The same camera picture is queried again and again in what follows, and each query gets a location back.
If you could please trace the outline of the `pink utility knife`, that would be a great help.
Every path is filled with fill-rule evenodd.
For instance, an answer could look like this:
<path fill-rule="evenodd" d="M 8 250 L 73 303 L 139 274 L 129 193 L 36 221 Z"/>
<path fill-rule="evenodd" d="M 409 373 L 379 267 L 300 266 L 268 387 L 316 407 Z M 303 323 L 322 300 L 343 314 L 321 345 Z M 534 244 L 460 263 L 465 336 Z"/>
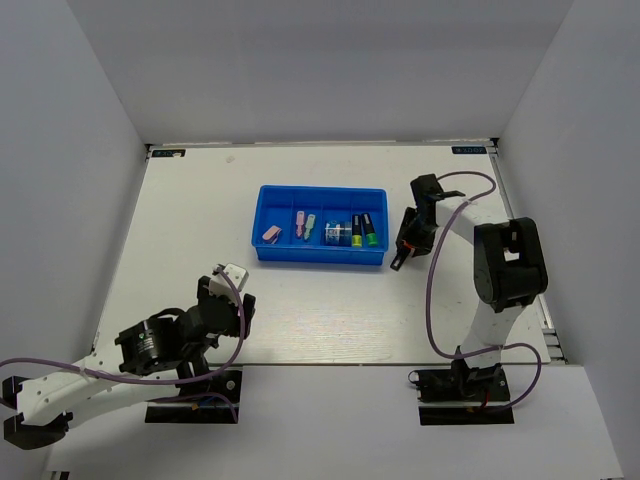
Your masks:
<path fill-rule="evenodd" d="M 303 210 L 299 210 L 296 213 L 296 220 L 295 220 L 295 236 L 300 239 L 303 237 L 304 234 L 304 229 L 305 229 L 305 212 Z"/>

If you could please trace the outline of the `pink eraser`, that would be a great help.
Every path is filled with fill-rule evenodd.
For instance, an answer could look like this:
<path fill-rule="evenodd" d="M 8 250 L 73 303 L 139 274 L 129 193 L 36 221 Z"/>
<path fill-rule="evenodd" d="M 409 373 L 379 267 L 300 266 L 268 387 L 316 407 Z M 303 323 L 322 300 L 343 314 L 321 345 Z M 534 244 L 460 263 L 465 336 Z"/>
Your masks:
<path fill-rule="evenodd" d="M 280 234 L 282 233 L 282 229 L 277 225 L 270 226 L 262 235 L 262 242 L 265 244 L 275 244 Z"/>

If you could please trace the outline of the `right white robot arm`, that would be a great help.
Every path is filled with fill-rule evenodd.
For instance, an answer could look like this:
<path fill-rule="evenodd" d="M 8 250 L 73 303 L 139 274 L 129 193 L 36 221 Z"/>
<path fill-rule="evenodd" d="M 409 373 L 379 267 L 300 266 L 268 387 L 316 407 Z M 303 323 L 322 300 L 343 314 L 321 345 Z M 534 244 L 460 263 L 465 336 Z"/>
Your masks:
<path fill-rule="evenodd" d="M 405 210 L 396 237 L 391 268 L 399 270 L 410 257 L 431 255 L 426 300 L 432 298 L 437 258 L 446 235 L 454 233 L 473 248 L 473 282 L 478 306 L 470 330 L 453 354 L 451 384 L 461 397 L 484 391 L 501 364 L 501 352 L 516 320 L 548 286 L 548 274 L 536 223 L 496 215 L 464 193 L 446 191 L 434 174 L 410 183 L 415 201 Z"/>

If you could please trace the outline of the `blue tape roll pack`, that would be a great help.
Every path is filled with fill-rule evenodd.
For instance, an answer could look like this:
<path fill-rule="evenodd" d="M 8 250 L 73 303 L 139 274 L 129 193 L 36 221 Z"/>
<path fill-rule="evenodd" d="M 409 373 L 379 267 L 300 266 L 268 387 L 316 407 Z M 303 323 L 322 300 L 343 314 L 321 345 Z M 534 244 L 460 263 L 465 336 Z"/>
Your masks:
<path fill-rule="evenodd" d="M 349 247 L 352 245 L 352 224 L 350 221 L 330 220 L 325 224 L 324 242 L 327 246 Z"/>

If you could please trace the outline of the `orange capped black highlighter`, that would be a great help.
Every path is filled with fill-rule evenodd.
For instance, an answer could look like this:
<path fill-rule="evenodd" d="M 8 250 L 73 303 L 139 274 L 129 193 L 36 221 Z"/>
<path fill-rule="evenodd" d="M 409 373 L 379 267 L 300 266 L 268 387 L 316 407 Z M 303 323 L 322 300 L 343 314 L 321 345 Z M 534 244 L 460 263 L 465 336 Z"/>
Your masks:
<path fill-rule="evenodd" d="M 399 271 L 404 262 L 413 255 L 413 252 L 414 248 L 406 242 L 396 246 L 396 255 L 390 264 L 390 268 L 394 271 Z"/>

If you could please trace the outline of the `green clear utility knife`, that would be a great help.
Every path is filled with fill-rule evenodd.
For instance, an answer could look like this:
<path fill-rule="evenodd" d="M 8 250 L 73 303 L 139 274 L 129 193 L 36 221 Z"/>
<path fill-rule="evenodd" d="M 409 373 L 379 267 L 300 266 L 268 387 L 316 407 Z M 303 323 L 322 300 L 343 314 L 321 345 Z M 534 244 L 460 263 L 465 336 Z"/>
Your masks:
<path fill-rule="evenodd" d="M 315 223 L 316 223 L 316 215 L 315 214 L 308 214 L 306 217 L 306 221 L 304 224 L 304 230 L 303 230 L 303 240 L 305 242 L 308 242 L 311 238 L 313 229 L 315 227 Z"/>

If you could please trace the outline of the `green capped black highlighter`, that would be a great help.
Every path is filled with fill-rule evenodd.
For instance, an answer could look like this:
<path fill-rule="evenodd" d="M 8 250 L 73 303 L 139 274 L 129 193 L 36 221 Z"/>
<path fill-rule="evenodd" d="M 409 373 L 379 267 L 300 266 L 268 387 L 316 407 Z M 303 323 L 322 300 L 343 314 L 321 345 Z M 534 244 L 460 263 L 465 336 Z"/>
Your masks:
<path fill-rule="evenodd" d="M 369 213 L 361 214 L 362 228 L 368 247 L 375 248 L 379 245 L 377 233 Z"/>

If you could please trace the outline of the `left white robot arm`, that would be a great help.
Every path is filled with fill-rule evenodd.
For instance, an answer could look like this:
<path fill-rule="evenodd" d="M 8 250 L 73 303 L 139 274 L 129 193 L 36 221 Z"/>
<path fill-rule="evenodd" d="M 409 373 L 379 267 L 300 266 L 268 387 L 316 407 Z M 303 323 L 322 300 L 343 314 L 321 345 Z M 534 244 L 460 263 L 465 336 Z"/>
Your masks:
<path fill-rule="evenodd" d="M 14 412 L 5 441 L 48 447 L 88 420 L 145 402 L 168 405 L 182 423 L 237 422 L 239 374 L 231 360 L 210 368 L 205 354 L 222 337 L 247 339 L 256 303 L 243 291 L 248 278 L 237 265 L 219 266 L 198 280 L 195 305 L 163 309 L 73 364 L 52 362 L 39 378 L 3 380 L 1 403 Z"/>

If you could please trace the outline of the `yellow capped black highlighter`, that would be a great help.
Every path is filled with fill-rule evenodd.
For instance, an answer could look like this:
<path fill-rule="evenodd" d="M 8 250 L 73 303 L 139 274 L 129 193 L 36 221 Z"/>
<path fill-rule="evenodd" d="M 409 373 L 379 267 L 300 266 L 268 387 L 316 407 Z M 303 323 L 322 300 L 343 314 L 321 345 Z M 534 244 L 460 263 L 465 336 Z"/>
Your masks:
<path fill-rule="evenodd" d="M 351 221 L 351 245 L 354 248 L 361 248 L 362 245 L 363 245 L 361 216 L 359 214 L 354 214 L 352 216 L 352 221 Z"/>

